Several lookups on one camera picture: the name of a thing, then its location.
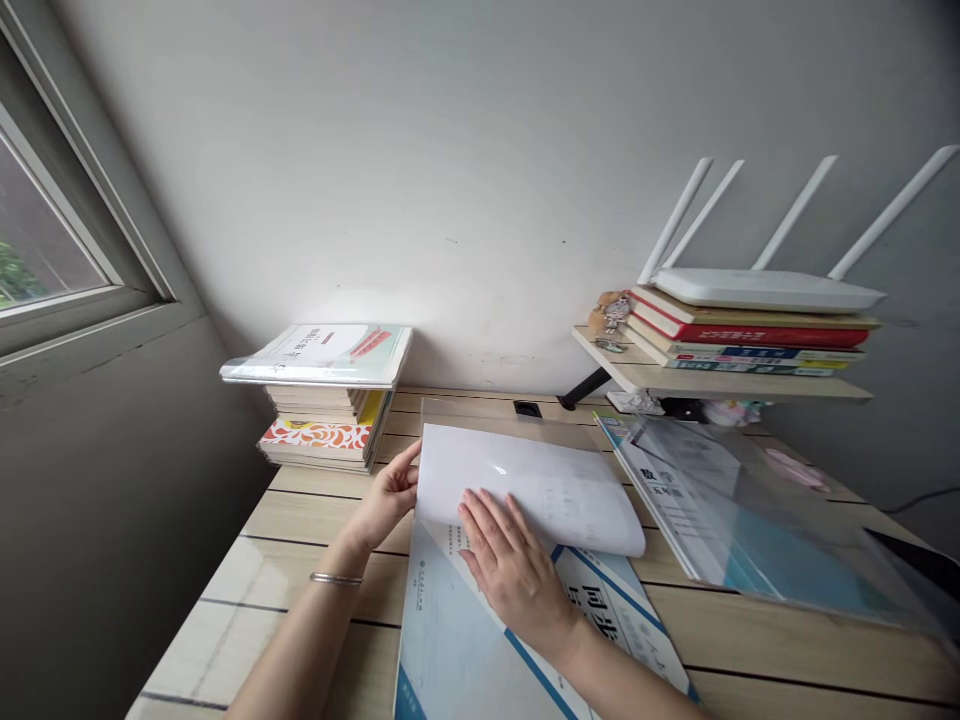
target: tree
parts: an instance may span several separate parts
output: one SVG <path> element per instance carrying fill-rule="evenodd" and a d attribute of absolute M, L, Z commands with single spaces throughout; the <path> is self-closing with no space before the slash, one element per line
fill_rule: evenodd
<path fill-rule="evenodd" d="M 29 302 L 46 291 L 19 256 L 0 240 L 0 306 Z"/>

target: hand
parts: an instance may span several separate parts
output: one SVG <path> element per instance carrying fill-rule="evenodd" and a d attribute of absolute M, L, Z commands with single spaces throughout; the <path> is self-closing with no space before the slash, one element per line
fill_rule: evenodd
<path fill-rule="evenodd" d="M 417 503 L 420 468 L 410 463 L 420 454 L 417 440 L 377 473 L 360 507 L 343 529 L 343 535 L 361 550 L 371 553 L 380 546 Z"/>
<path fill-rule="evenodd" d="M 573 652 L 583 616 L 567 600 L 553 561 L 507 495 L 507 510 L 486 490 L 463 494 L 458 511 L 470 538 L 462 550 L 480 591 L 503 623 L 554 667 Z"/>

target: bracelet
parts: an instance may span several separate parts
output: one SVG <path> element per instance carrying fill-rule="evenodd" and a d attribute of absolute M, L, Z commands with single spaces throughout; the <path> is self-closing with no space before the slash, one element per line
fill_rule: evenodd
<path fill-rule="evenodd" d="M 347 585 L 356 587 L 363 582 L 363 578 L 343 577 L 342 575 L 327 575 L 326 573 L 310 573 L 310 579 L 314 582 L 328 582 L 332 585 Z"/>

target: woman's left hand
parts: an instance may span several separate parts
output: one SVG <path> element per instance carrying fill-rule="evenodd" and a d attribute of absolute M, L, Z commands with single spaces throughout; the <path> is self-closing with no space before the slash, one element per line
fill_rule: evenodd
<path fill-rule="evenodd" d="M 410 463 L 420 454 L 417 440 L 377 473 L 360 507 L 343 529 L 343 537 L 364 552 L 373 552 L 417 503 L 420 468 Z"/>

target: small figurine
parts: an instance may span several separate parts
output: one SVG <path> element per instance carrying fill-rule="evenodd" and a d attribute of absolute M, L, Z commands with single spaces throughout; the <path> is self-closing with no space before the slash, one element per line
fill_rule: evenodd
<path fill-rule="evenodd" d="M 630 314 L 630 301 L 625 291 L 605 292 L 590 311 L 587 324 L 596 333 L 593 344 L 601 350 L 622 353 L 627 348 L 620 342 L 617 328 Z"/>

